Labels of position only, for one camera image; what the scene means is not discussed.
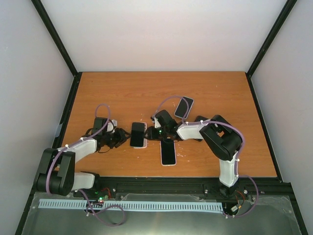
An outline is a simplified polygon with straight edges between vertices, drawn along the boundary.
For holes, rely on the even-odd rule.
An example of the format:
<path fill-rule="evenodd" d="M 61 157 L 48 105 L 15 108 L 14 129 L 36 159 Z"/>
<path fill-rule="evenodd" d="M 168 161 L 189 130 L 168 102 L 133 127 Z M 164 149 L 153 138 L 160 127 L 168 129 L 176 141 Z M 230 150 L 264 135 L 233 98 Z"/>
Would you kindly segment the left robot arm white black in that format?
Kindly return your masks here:
<path fill-rule="evenodd" d="M 76 142 L 60 148 L 47 148 L 43 151 L 33 186 L 36 191 L 66 196 L 72 191 L 84 189 L 96 197 L 102 185 L 96 181 L 98 174 L 76 172 L 75 164 L 84 157 L 107 146 L 118 148 L 131 134 L 117 127 L 117 121 L 103 117 L 94 119 L 93 127 Z"/>

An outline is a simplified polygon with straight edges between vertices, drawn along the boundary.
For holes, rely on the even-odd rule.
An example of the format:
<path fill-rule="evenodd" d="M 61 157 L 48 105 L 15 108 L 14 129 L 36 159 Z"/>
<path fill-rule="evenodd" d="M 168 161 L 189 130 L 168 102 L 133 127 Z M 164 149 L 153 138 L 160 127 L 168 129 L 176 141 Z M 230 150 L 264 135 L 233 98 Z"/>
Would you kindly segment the black phone green edge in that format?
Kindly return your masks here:
<path fill-rule="evenodd" d="M 133 122 L 131 128 L 131 147 L 143 146 L 144 124 L 142 122 Z"/>

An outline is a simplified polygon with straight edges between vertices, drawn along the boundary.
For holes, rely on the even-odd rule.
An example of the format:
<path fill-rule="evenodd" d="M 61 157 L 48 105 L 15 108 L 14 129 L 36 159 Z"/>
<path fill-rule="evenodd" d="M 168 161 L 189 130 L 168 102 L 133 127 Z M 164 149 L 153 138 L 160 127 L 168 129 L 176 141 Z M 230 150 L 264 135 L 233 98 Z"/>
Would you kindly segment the pink phone case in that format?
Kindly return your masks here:
<path fill-rule="evenodd" d="M 134 148 L 137 148 L 137 149 L 146 148 L 147 147 L 147 143 L 148 143 L 148 140 L 145 138 L 145 132 L 147 131 L 147 123 L 143 122 L 142 124 L 144 124 L 143 146 L 134 147 Z"/>

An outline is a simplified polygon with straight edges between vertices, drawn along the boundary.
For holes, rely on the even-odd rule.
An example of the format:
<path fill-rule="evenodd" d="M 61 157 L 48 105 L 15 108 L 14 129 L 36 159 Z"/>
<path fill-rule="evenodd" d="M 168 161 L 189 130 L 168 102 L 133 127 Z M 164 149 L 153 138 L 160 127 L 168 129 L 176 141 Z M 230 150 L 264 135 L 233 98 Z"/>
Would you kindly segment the black phone case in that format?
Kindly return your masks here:
<path fill-rule="evenodd" d="M 197 116 L 196 119 L 195 119 L 195 122 L 201 122 L 201 121 L 206 121 L 206 120 L 211 120 L 210 118 L 206 118 L 204 116 Z M 200 132 L 200 130 L 207 126 L 208 124 L 201 124 L 199 127 L 198 127 L 198 131 Z M 201 142 L 203 139 L 195 139 L 196 141 L 198 142 Z"/>

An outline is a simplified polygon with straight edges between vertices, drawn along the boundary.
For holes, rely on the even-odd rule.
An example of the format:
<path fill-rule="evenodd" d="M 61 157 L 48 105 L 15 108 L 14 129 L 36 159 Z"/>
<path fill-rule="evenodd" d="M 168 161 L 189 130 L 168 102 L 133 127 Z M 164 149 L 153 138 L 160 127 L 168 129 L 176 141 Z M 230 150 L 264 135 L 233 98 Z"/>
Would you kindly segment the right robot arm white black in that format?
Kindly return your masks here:
<path fill-rule="evenodd" d="M 184 119 L 176 122 L 166 110 L 161 110 L 151 119 L 154 125 L 147 128 L 144 138 L 151 141 L 204 140 L 219 159 L 221 184 L 228 188 L 235 186 L 239 179 L 239 155 L 246 141 L 243 134 L 222 116 L 197 116 L 194 122 Z"/>

